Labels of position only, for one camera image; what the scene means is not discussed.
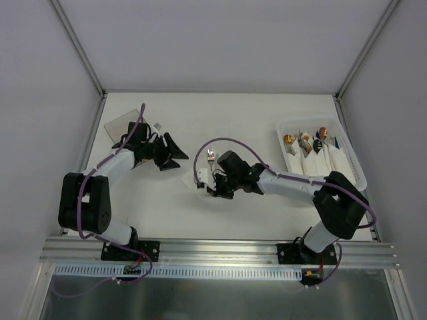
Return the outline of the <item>ornate silver fork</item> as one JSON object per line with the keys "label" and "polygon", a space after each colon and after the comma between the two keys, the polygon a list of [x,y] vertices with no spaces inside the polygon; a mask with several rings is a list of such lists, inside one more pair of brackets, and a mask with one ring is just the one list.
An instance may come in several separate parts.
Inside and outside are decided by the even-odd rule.
{"label": "ornate silver fork", "polygon": [[214,170],[215,156],[216,155],[213,149],[207,149],[207,164],[209,165],[211,171]]}

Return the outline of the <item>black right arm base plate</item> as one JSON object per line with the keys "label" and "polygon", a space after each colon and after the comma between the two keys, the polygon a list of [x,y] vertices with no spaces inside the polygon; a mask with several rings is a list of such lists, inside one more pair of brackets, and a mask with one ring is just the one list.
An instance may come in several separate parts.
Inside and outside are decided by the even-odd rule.
{"label": "black right arm base plate", "polygon": [[278,243],[276,250],[280,265],[333,266],[338,262],[338,254],[333,245],[327,246],[320,253],[315,253],[299,243]]}

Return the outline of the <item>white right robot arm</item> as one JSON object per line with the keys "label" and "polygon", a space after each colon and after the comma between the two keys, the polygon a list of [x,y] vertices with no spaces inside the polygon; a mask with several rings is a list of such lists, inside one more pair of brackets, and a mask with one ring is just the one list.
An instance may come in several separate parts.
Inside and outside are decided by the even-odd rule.
{"label": "white right robot arm", "polygon": [[303,236],[298,254],[315,263],[323,250],[339,239],[351,240],[369,203],[340,172],[307,176],[273,171],[263,163],[249,165],[237,153],[226,151],[213,167],[199,169],[196,177],[212,197],[233,199],[236,191],[290,197],[316,208],[320,221]]}

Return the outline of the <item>white paper napkin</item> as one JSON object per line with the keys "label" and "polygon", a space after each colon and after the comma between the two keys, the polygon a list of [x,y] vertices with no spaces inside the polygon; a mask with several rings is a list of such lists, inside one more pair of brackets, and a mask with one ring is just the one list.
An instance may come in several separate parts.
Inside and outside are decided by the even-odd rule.
{"label": "white paper napkin", "polygon": [[212,170],[207,167],[197,169],[196,176],[190,170],[179,179],[189,191],[198,197],[212,197],[212,192],[216,190],[216,182],[214,181]]}

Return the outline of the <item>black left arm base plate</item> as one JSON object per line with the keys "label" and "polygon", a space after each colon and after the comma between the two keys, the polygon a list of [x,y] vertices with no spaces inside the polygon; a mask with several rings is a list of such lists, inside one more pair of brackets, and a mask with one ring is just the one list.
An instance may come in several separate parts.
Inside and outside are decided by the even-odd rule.
{"label": "black left arm base plate", "polygon": [[149,257],[152,262],[158,262],[160,245],[159,241],[152,240],[138,240],[134,247],[125,246],[124,249],[115,245],[104,244],[100,259],[102,261],[136,262],[139,258],[142,258],[142,261],[147,261],[147,257]]}

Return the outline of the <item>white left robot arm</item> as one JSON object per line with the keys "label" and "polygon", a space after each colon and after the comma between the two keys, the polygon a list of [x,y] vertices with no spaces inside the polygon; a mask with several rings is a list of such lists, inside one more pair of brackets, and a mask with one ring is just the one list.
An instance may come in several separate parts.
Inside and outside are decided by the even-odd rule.
{"label": "white left robot arm", "polygon": [[160,171],[177,169],[177,160],[189,157],[171,135],[152,132],[147,123],[129,122],[127,133],[113,145],[109,155],[95,167],[63,178],[58,223],[84,239],[100,237],[116,243],[116,252],[125,260],[139,254],[135,228],[113,220],[110,187],[140,163],[153,161]]}

